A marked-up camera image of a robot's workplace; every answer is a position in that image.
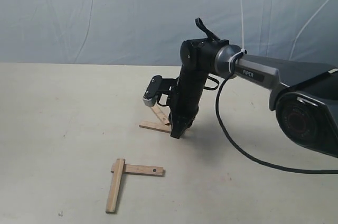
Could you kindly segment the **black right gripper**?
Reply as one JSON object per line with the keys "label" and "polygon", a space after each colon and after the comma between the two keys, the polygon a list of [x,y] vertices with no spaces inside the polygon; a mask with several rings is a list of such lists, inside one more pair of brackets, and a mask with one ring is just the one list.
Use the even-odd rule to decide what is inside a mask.
{"label": "black right gripper", "polygon": [[202,70],[180,70],[170,105],[172,138],[179,139],[192,126],[207,76]]}

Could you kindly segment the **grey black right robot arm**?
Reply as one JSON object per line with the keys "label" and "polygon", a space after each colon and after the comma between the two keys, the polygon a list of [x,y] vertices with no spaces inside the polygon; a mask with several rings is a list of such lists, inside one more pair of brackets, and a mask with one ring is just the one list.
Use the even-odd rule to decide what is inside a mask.
{"label": "grey black right robot arm", "polygon": [[226,41],[203,39],[184,41],[180,57],[182,66],[170,105],[172,137],[181,137],[191,126],[208,75],[238,76],[270,91],[269,109],[276,113],[281,130],[292,142],[337,156],[334,66],[248,55]]}

